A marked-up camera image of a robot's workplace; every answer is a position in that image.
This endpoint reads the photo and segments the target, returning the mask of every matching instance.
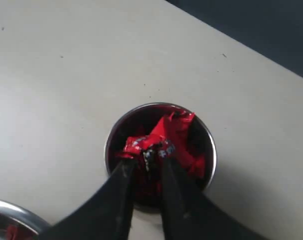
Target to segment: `table surface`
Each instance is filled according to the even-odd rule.
[[[163,0],[0,0],[0,199],[61,220],[107,179],[113,124],[149,102],[211,130],[211,200],[303,240],[303,78]],[[163,239],[132,226],[132,240]]]

